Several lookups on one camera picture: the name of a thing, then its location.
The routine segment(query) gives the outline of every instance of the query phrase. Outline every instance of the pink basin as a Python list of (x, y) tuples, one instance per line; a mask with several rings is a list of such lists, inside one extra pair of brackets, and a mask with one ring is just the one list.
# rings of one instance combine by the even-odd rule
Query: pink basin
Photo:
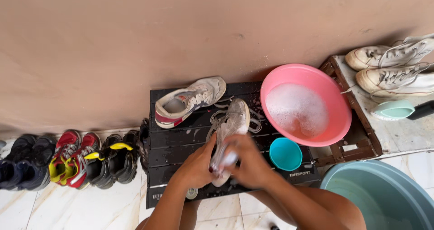
[[(291, 134), (277, 125), (267, 110), (265, 100), (274, 87), (284, 83), (303, 85), (323, 99), (328, 109), (328, 126), (325, 132), (317, 137), (307, 138), (296, 132)], [(341, 91), (341, 87), (331, 77), (317, 68), (303, 64), (287, 64), (275, 68), (265, 78), (261, 87), (261, 105), (271, 125), (283, 136), (298, 144), (313, 147), (328, 146), (341, 140), (351, 125), (349, 103)]]

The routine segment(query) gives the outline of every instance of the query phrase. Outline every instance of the black sneaker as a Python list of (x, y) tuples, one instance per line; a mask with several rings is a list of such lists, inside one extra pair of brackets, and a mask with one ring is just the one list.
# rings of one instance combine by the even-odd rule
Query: black sneaker
[(107, 189), (115, 183), (115, 179), (111, 176), (109, 171), (108, 158), (111, 152), (110, 146), (121, 141), (121, 136), (112, 134), (107, 137), (106, 141), (101, 146), (101, 150), (97, 150), (84, 157), (85, 159), (91, 159), (86, 165), (86, 177), (92, 185), (101, 189)]
[(142, 170), (148, 175), (149, 166), (149, 119), (143, 119), (143, 123), (140, 126), (140, 131), (138, 132), (138, 140), (140, 141), (139, 153), (140, 153), (140, 163), (142, 165)]
[(54, 155), (57, 140), (53, 136), (39, 137), (32, 151), (17, 163), (17, 168), (23, 172), (23, 178), (17, 184), (18, 190), (39, 190), (50, 183), (48, 165)]
[(17, 163), (32, 151), (35, 136), (25, 134), (15, 140), (9, 155), (0, 161), (0, 188), (12, 190), (22, 180), (24, 172), (17, 168)]
[(137, 131), (125, 134), (122, 142), (110, 146), (112, 151), (108, 158), (111, 176), (119, 183), (131, 182), (137, 173), (139, 141)]

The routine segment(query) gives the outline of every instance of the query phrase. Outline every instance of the hand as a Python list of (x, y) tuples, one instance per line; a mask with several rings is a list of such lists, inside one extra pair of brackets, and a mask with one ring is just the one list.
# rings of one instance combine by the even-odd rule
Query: hand
[(205, 185), (216, 179), (216, 176), (209, 172), (211, 152), (213, 151), (216, 142), (216, 134), (214, 133), (209, 142), (197, 149), (189, 155), (187, 160), (172, 176), (174, 181), (181, 182), (189, 188), (203, 188)]
[(240, 167), (225, 167), (225, 169), (230, 171), (233, 177), (245, 187), (264, 188), (270, 175), (274, 175), (274, 172), (259, 153), (253, 139), (247, 135), (232, 135), (225, 139), (226, 142), (230, 145), (225, 152), (236, 152), (241, 160), (241, 165)]

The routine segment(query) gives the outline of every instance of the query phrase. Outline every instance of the sneaker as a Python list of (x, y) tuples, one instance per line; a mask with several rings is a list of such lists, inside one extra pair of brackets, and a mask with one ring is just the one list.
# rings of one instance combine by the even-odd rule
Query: sneaker
[(227, 147), (227, 144), (223, 144), (223, 141), (226, 137), (233, 134), (246, 134), (249, 130), (249, 125), (249, 107), (242, 99), (232, 100), (226, 115), (214, 121), (211, 127), (211, 132), (214, 130), (214, 127), (218, 127), (216, 130), (217, 149), (210, 161), (210, 171), (218, 176), (216, 180), (212, 181), (212, 184), (215, 187), (222, 186), (231, 175), (231, 173), (225, 171), (223, 167), (236, 163), (238, 160), (238, 156), (233, 155), (231, 161), (227, 161), (227, 157), (224, 156), (224, 151)]
[(111, 176), (119, 183), (131, 182), (137, 173), (138, 143), (137, 131), (131, 130), (122, 142), (110, 146), (108, 167)]
[(48, 165), (56, 149), (57, 140), (53, 136), (39, 137), (32, 151), (18, 162), (17, 168), (23, 171), (23, 178), (17, 185), (18, 190), (39, 190), (50, 183)]
[(382, 69), (366, 69), (356, 81), (371, 96), (426, 96), (434, 93), (434, 63)]
[(25, 134), (15, 140), (10, 153), (0, 161), (0, 189), (13, 190), (22, 180), (24, 171), (17, 168), (17, 163), (32, 151), (35, 144), (33, 135)]
[(67, 168), (65, 176), (60, 180), (60, 184), (67, 185), (76, 189), (82, 189), (87, 184), (86, 164), (88, 162), (84, 156), (100, 150), (101, 142), (95, 133), (86, 133), (80, 149), (74, 152), (71, 157), (65, 161)]
[(60, 185), (63, 177), (68, 172), (71, 174), (72, 168), (65, 165), (65, 162), (77, 151), (81, 144), (80, 135), (75, 130), (68, 130), (62, 134), (57, 141), (56, 150), (48, 166), (50, 171), (50, 180)]
[(197, 80), (186, 89), (173, 91), (155, 103), (155, 121), (162, 128), (172, 128), (184, 121), (193, 111), (213, 105), (226, 91), (221, 77)]
[(100, 150), (84, 156), (89, 162), (86, 164), (87, 181), (101, 189), (110, 188), (115, 183), (109, 171), (108, 158), (111, 152), (110, 146), (122, 141), (121, 136), (112, 134), (107, 137)]
[(143, 123), (140, 126), (138, 132), (138, 140), (141, 142), (139, 146), (140, 163), (142, 165), (142, 170), (148, 175), (148, 156), (149, 156), (149, 119), (143, 119)]
[(347, 64), (356, 71), (367, 68), (414, 65), (434, 49), (434, 33), (407, 37), (394, 46), (368, 46), (355, 49), (345, 56)]

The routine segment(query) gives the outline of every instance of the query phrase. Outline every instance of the plastic basin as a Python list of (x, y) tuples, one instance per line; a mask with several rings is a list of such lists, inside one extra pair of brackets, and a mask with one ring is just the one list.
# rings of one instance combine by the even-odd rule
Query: plastic basin
[[(329, 123), (325, 132), (314, 138), (301, 138), (301, 136), (291, 134), (277, 125), (267, 110), (265, 100), (274, 87), (284, 83), (303, 85), (321, 97), (328, 110)], [(260, 92), (261, 105), (271, 125), (283, 136), (298, 144), (323, 147), (342, 139), (351, 125), (349, 103), (341, 91), (341, 87), (331, 77), (317, 68), (303, 64), (287, 64), (275, 68), (265, 78)]]
[(301, 165), (303, 154), (300, 146), (287, 138), (277, 138), (270, 145), (270, 159), (285, 171), (294, 171)]
[(320, 184), (351, 200), (371, 229), (433, 229), (434, 201), (414, 180), (381, 161), (330, 168)]

